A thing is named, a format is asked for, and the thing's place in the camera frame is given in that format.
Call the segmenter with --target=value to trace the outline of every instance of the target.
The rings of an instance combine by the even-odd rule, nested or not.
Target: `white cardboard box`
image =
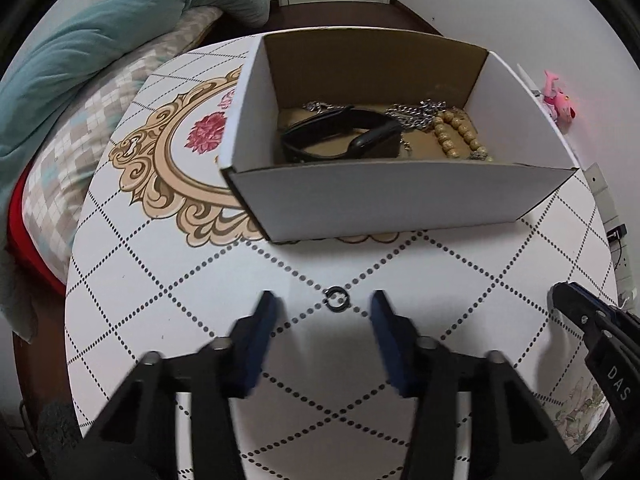
[[[463,108],[496,162],[280,163],[281,109],[427,98]],[[247,55],[234,101],[218,165],[273,242],[516,221],[578,166],[498,55],[420,32],[329,27],[265,34]]]

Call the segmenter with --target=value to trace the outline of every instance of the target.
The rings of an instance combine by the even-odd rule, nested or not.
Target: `white patterned tablecloth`
[[[606,410],[571,322],[549,288],[576,281],[615,304],[604,228],[578,172],[513,224],[271,245],[216,167],[233,88],[255,37],[160,67],[107,148],[84,203],[66,298],[66,354],[85,433],[149,350],[196,351],[247,316],[262,290],[284,301],[253,395],[232,402],[250,480],[398,475],[414,402],[386,375],[368,317],[376,289],[450,349],[504,352],[576,449]],[[323,307],[348,289],[353,307]],[[460,396],[456,471],[466,478],[470,403]],[[191,479],[189,397],[178,400],[178,466]]]

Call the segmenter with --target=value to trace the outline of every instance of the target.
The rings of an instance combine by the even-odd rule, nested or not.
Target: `wooden floor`
[[[269,21],[260,29],[247,28],[223,15],[203,44],[231,40],[256,32],[297,27],[357,25],[438,31],[403,6],[364,2],[323,2],[272,9]],[[37,425],[42,408],[52,400],[71,402],[66,373],[64,301],[43,288],[36,305],[39,329],[32,344],[14,336],[18,378],[30,419]]]

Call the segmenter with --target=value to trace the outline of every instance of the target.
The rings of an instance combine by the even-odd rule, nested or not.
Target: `pink toy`
[[[542,95],[544,96],[544,104],[549,108],[551,118],[554,121],[560,119],[570,123],[575,117],[571,99],[562,92],[562,89],[556,87],[556,81],[560,79],[556,74],[545,70],[545,75],[545,88],[542,91]]]

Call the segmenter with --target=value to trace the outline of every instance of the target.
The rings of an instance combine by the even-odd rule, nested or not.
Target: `teal blanket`
[[[101,69],[174,28],[190,7],[210,5],[259,27],[269,0],[104,0],[64,23],[0,83],[0,312],[26,340],[35,318],[6,245],[7,209],[18,177],[76,92]]]

